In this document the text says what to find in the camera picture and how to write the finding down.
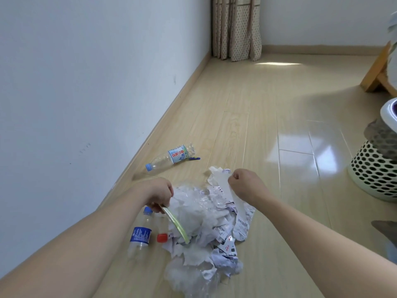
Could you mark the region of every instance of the blue bottle label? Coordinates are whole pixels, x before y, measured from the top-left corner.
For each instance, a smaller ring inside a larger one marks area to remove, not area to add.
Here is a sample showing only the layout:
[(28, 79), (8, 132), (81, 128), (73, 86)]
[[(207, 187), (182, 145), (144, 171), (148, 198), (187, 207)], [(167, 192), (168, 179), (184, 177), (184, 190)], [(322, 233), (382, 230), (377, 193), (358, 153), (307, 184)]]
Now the blue bottle label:
[(151, 229), (145, 227), (135, 227), (132, 232), (130, 242), (141, 242), (149, 245)]
[(185, 160), (189, 156), (184, 145), (170, 149), (168, 152), (170, 153), (172, 162), (174, 163)]

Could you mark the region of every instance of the person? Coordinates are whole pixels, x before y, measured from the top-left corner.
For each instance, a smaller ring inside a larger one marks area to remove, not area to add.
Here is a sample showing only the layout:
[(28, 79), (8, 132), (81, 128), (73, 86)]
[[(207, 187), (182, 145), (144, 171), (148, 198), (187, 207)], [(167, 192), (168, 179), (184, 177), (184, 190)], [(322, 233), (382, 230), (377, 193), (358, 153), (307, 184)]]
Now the person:
[[(395, 264), (276, 199), (250, 170), (235, 170), (229, 184), (273, 223), (325, 297), (397, 297)], [(0, 297), (92, 296), (142, 207), (158, 212), (172, 195), (166, 179), (137, 183), (3, 277)]]

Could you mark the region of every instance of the green plastic strip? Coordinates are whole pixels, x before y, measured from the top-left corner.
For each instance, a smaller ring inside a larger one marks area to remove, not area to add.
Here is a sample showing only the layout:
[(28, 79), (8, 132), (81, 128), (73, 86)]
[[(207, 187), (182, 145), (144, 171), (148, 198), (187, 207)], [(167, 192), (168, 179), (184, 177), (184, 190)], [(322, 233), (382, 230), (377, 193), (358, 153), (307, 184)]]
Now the green plastic strip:
[(181, 233), (183, 239), (185, 240), (185, 243), (188, 244), (190, 242), (190, 240), (187, 237), (186, 231), (185, 231), (185, 229), (183, 229), (181, 223), (176, 219), (176, 217), (166, 207), (163, 207), (163, 206), (160, 206), (160, 207), (166, 213), (166, 215), (170, 218), (170, 220), (175, 225), (175, 227), (178, 229), (178, 231)]

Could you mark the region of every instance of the bottle cap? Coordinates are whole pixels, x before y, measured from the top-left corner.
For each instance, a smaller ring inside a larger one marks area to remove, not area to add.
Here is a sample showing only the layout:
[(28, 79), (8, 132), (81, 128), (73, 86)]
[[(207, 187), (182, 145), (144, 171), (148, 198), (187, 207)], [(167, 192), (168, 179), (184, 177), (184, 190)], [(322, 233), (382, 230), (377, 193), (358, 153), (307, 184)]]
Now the bottle cap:
[(146, 214), (146, 215), (151, 215), (153, 213), (153, 210), (152, 209), (150, 209), (150, 207), (145, 207), (145, 209), (143, 209), (143, 214)]
[(162, 233), (157, 235), (157, 242), (158, 243), (165, 243), (168, 240), (168, 234), (167, 233)]

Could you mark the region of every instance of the white wall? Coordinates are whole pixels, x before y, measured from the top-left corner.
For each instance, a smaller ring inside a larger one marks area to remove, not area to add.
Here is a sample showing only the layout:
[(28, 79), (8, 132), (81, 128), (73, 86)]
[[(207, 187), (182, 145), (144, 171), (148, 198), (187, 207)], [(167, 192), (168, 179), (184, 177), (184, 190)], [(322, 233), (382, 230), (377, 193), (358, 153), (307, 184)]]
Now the white wall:
[(2, 276), (97, 208), (208, 52), (210, 0), (0, 0), (0, 37)]
[(264, 45), (365, 45), (388, 41), (397, 0), (261, 0)]

